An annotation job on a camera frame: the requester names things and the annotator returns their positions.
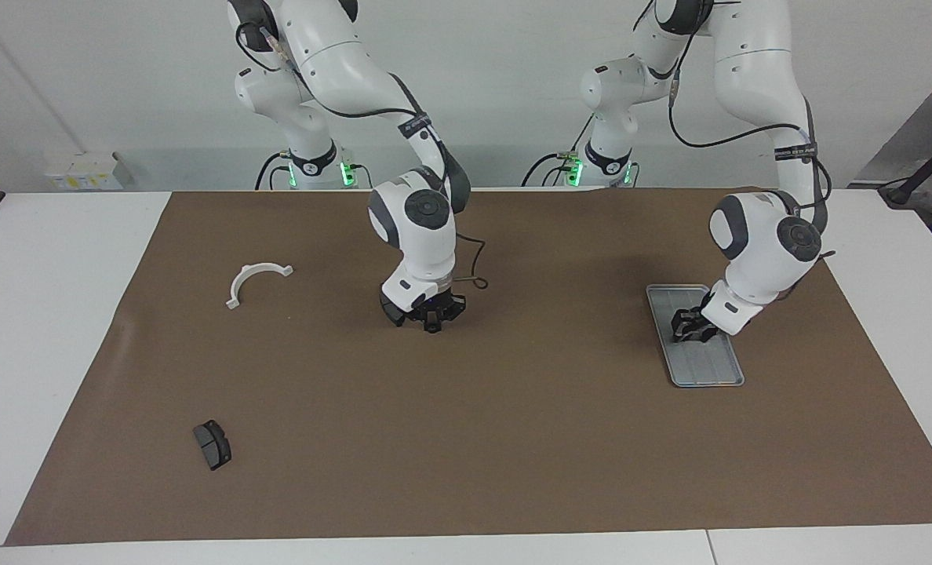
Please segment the silver metal tray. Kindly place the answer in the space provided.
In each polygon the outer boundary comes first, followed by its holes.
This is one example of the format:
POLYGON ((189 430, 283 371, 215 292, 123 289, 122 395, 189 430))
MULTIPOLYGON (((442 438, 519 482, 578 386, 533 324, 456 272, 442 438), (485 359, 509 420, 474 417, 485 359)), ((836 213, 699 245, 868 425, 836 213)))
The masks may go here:
POLYGON ((646 299, 660 339, 671 382, 680 388, 738 387, 745 375, 730 337, 717 334, 703 342, 677 342, 672 319, 678 310, 699 305, 709 293, 704 285, 649 285, 646 299))

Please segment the white wall socket box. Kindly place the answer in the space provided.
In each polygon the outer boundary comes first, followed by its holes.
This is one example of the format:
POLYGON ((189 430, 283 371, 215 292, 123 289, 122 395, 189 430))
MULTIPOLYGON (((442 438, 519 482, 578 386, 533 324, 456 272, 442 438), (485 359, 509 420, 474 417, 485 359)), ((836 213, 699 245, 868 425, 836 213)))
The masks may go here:
POLYGON ((135 184, 129 169, 114 151, 54 155, 47 161, 43 176, 61 191, 122 191, 135 184))

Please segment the black stand pole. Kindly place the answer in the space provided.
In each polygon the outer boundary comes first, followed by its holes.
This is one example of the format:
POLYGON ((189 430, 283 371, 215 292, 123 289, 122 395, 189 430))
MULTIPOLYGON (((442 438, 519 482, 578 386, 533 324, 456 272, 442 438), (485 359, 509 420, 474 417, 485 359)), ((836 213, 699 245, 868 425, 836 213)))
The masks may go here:
POLYGON ((913 192, 930 177, 932 177, 932 157, 911 176, 886 182, 878 186, 877 192, 890 208, 900 209, 908 204, 913 192))

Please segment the brown table mat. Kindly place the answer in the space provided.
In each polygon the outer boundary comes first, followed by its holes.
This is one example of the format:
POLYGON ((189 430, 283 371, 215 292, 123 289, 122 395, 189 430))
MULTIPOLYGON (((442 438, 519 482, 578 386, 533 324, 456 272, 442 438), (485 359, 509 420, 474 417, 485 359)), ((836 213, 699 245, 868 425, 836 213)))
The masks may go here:
POLYGON ((932 446, 819 264, 669 380, 646 300, 710 283, 717 191, 481 192, 488 290, 391 325, 361 193, 176 193, 8 545, 932 523, 932 446), (258 273, 229 310, 243 265, 258 273), (222 426, 210 471, 192 430, 222 426))

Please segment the stacked grey brake pads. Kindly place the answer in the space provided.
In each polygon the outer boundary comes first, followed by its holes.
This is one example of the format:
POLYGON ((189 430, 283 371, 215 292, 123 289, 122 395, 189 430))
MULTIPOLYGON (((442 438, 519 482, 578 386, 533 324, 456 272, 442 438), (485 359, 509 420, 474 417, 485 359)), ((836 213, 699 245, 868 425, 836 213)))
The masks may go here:
POLYGON ((232 459, 231 446, 217 421, 206 421, 192 430, 210 471, 217 471, 232 459))

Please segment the white curved plastic bracket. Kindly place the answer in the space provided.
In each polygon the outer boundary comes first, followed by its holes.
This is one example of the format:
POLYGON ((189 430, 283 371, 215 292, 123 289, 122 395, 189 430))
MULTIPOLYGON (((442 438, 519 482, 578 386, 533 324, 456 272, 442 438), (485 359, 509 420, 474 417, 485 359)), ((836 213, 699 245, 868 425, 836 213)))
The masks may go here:
POLYGON ((277 275, 282 275, 283 278, 288 278, 288 276, 293 274, 293 267, 291 267, 291 265, 276 264, 275 262, 259 262, 259 264, 243 265, 231 282, 229 287, 229 300, 225 303, 226 307, 229 308, 229 310, 235 310, 239 307, 241 304, 240 293, 244 283, 252 278, 252 276, 265 272, 277 273, 277 275))

